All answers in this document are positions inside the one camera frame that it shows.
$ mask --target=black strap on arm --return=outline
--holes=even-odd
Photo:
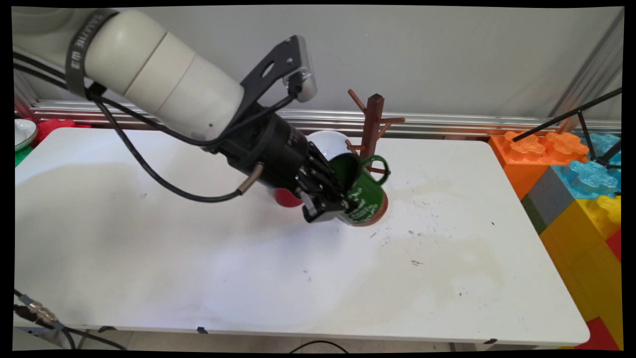
[[[106,23],[106,21],[119,14],[114,9],[95,9],[82,27],[75,33],[66,52],[66,86],[69,91],[78,96],[88,98],[88,94],[84,90],[84,60],[91,41],[97,34],[97,31]],[[103,94],[106,88],[95,82],[89,88],[91,92]]]

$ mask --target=mug handle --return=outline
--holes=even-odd
[[[387,179],[389,179],[389,174],[391,174],[391,171],[389,170],[389,164],[387,164],[387,161],[383,157],[379,155],[372,155],[371,157],[368,157],[367,159],[362,161],[362,167],[365,168],[367,165],[375,161],[382,162],[382,164],[384,164],[384,176],[382,176],[380,180],[377,180],[377,183],[382,185],[384,184],[384,182],[387,181]]]

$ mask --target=white wall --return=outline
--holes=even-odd
[[[234,79],[307,40],[318,95],[290,108],[547,116],[620,8],[249,5],[140,8]],[[73,99],[37,85],[41,97]],[[262,104],[284,96],[277,84]]]

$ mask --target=white plate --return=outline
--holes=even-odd
[[[27,119],[15,120],[15,151],[31,144],[38,133],[38,126]]]

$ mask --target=green mug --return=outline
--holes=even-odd
[[[375,161],[384,164],[385,173],[379,180],[375,180],[365,169]],[[380,220],[389,205],[387,194],[382,190],[382,184],[391,173],[387,161],[379,155],[360,161],[357,155],[345,153],[331,159],[329,167],[345,187],[349,201],[355,203],[339,216],[340,219],[353,226],[367,226]]]

